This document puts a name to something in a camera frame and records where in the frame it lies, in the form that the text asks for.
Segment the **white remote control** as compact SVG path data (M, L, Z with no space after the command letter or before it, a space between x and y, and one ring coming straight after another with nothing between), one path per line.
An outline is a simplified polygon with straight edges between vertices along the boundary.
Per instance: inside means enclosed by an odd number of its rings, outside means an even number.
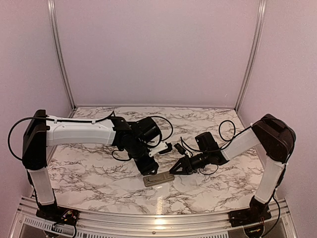
M155 186L165 182L173 181L175 179L173 174L169 172L163 172L156 175L150 175L143 177L145 187Z

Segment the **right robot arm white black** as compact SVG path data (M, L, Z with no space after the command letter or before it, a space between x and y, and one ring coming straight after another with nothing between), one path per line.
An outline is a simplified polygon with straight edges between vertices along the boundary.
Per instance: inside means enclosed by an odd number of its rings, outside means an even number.
M260 185L250 201L245 217L256 222L264 215L265 207L273 198L292 155L296 134L285 122L266 114L220 148L210 132L195 137L197 154L180 158L169 170L174 175L190 175L206 165L224 165L244 152L260 145L266 152L266 164Z

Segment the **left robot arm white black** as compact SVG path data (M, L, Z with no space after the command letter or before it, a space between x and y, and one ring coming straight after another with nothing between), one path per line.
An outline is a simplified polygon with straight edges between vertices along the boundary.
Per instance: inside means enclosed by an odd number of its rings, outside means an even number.
M57 205L47 169L47 147L61 144L104 144L126 151L141 175L155 175L159 165L150 155L147 143L162 137L154 120L146 117L126 121L122 117L103 119L66 119L48 116L45 110L36 111L24 136L22 163L35 189L38 206L51 220L59 220L63 213Z

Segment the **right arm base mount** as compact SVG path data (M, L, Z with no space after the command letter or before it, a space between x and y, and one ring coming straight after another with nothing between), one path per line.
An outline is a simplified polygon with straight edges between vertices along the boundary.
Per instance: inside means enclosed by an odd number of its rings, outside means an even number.
M267 208L260 211L260 209L254 207L230 211L228 216L232 227L260 223L272 218Z

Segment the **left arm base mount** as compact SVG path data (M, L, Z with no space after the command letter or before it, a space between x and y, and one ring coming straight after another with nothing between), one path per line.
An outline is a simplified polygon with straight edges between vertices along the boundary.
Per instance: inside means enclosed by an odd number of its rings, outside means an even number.
M55 211L37 210L36 216L55 222L56 224L66 224L75 226L77 224L79 211L65 207L58 207Z

